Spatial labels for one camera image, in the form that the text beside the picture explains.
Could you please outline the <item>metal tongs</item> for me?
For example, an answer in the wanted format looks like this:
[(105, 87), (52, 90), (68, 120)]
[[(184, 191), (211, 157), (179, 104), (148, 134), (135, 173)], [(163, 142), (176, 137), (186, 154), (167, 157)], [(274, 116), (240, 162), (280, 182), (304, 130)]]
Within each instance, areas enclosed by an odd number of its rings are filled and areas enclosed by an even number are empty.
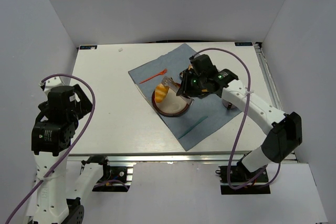
[(173, 92), (175, 92), (177, 97), (180, 97), (181, 99), (183, 99), (188, 105), (193, 104), (194, 99), (192, 99), (190, 97), (186, 97), (184, 95), (177, 95), (181, 86), (178, 83), (174, 82), (171, 77), (164, 76), (161, 83), (164, 86), (169, 87)]

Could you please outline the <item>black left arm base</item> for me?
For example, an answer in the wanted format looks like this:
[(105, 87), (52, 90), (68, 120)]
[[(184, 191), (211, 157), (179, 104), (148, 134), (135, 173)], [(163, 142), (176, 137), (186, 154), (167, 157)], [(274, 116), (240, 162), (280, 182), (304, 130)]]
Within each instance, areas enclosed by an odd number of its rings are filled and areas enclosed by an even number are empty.
[(129, 190), (130, 185), (126, 185), (128, 171), (126, 166), (111, 166), (108, 158), (103, 155), (90, 156), (87, 160), (82, 160), (81, 163), (81, 173), (87, 164), (97, 163), (102, 166), (103, 176), (97, 181), (92, 191), (126, 193)]

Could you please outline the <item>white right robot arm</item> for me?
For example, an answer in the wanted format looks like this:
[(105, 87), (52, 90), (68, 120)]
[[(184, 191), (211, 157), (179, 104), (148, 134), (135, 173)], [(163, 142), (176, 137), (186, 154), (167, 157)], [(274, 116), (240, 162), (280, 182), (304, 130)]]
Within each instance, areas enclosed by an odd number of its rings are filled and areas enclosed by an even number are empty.
[(302, 120), (274, 108), (228, 69), (217, 70), (206, 54), (190, 57), (190, 66), (183, 71), (178, 96), (203, 98), (216, 94), (233, 104), (252, 119), (266, 135), (263, 143), (238, 162), (247, 175), (273, 162), (281, 163), (302, 143)]

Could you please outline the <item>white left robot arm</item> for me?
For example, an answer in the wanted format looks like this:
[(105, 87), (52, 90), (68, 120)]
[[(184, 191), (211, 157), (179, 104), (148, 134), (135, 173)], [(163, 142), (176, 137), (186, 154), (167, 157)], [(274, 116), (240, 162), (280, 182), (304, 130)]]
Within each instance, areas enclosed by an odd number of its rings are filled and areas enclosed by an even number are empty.
[(75, 135), (79, 120), (93, 116), (95, 100), (80, 85), (65, 85), (57, 75), (41, 81), (40, 87), (47, 101), (38, 106), (31, 133), (37, 201), (30, 223), (82, 223), (85, 202), (106, 174), (108, 160), (96, 155), (82, 161), (84, 170), (70, 189), (66, 188), (67, 160), (79, 140)]

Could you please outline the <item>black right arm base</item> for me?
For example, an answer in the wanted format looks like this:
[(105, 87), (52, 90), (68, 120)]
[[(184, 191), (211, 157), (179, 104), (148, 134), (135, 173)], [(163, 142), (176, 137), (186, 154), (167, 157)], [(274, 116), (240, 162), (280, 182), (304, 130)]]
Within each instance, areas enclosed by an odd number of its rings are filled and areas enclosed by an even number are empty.
[[(230, 181), (233, 187), (238, 187), (256, 176), (262, 169), (253, 172), (248, 176), (244, 176), (238, 169), (237, 166), (232, 166), (230, 168)], [(227, 180), (227, 166), (219, 166), (215, 171), (215, 174), (220, 180), (220, 192), (222, 195), (268, 195), (271, 193), (270, 186), (268, 185), (269, 178), (267, 171), (264, 170), (254, 180), (251, 180), (247, 185), (240, 189), (232, 189), (228, 185)]]

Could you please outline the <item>striped bread roll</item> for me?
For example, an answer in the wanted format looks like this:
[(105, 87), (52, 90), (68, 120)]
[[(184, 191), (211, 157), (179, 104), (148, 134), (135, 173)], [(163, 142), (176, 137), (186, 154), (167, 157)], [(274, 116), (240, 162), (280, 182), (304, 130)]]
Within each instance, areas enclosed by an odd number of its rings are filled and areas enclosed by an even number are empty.
[(156, 86), (156, 88), (154, 90), (154, 100), (155, 100), (155, 102), (156, 103), (161, 103), (166, 98), (169, 89), (170, 88), (168, 86), (164, 86), (161, 83), (158, 86)]

